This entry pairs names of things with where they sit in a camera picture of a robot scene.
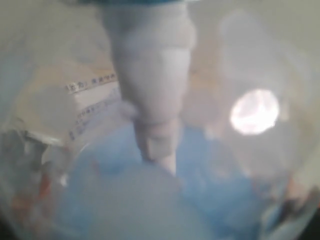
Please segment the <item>blue soap pump bottle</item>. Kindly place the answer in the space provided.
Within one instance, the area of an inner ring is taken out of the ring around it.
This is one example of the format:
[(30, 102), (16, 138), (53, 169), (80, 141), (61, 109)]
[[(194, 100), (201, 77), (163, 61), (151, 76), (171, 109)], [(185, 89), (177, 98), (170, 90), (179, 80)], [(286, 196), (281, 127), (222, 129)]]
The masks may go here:
[(319, 1), (1, 1), (19, 239), (296, 240), (319, 203)]

